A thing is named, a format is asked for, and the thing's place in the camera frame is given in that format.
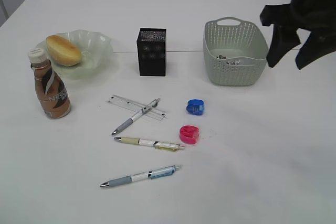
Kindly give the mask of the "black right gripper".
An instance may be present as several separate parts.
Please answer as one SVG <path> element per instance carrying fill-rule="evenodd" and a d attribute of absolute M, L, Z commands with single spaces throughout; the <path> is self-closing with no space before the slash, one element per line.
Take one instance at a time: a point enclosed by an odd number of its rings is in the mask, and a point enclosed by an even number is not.
<path fill-rule="evenodd" d="M 291 0 L 289 4 L 265 5 L 260 20 L 263 26 L 274 25 L 267 54 L 270 68 L 301 44 L 298 28 L 311 31 L 295 58 L 299 70 L 335 52 L 335 0 Z"/>

